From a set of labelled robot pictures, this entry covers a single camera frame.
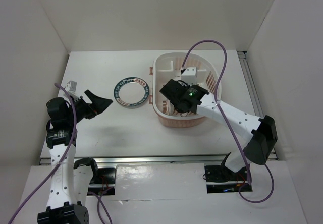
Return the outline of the plate with orange sunburst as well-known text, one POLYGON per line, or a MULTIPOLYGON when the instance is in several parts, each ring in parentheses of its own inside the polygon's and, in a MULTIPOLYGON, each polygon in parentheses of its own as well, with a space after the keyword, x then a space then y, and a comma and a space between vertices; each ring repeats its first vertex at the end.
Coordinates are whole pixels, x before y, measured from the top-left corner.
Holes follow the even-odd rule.
POLYGON ((163 101, 163 114, 169 114, 169 101, 167 99, 163 101))

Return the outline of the plate with green rim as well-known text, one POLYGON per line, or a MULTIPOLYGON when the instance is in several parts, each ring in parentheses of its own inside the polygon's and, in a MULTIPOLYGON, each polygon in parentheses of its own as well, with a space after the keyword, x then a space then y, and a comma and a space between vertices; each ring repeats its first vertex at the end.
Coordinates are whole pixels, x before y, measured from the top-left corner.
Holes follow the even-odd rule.
POLYGON ((138 108, 148 100, 150 88, 138 77, 127 77, 119 81, 113 90, 114 99, 122 107, 138 108))

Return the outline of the plate with red characters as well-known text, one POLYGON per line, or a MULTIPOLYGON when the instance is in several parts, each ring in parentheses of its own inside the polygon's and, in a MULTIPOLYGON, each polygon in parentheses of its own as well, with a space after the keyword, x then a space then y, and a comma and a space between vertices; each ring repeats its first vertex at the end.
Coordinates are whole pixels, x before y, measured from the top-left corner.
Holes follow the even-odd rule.
POLYGON ((173 104, 170 104, 169 115, 170 116, 179 116, 180 115, 180 113, 175 109, 173 104))

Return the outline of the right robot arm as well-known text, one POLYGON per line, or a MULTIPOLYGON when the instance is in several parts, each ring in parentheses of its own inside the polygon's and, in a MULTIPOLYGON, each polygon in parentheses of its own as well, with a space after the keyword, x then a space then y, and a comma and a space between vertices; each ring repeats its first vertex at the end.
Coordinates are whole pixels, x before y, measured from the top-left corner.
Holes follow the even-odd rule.
POLYGON ((198 86, 183 86, 170 80, 160 93, 179 113, 194 113, 227 126, 234 139, 239 135, 246 146, 238 145, 238 153, 231 153, 220 168, 221 176, 230 180, 238 171, 251 163, 265 165, 278 140, 275 120, 247 114, 219 99, 198 86))

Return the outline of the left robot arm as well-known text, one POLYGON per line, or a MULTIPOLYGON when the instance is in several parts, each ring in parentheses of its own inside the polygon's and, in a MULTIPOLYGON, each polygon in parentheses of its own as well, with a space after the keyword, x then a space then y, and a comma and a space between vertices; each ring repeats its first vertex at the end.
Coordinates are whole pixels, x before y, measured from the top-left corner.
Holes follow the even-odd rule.
POLYGON ((92 157, 75 160, 76 124, 82 119, 92 119, 103 113, 111 99, 85 91, 90 103, 82 97, 73 97, 68 103, 62 97, 47 102, 50 117, 47 122, 46 143, 54 170, 50 178, 50 194, 46 210, 37 215, 38 223, 88 223, 85 206, 90 183, 99 179, 99 169, 92 157))

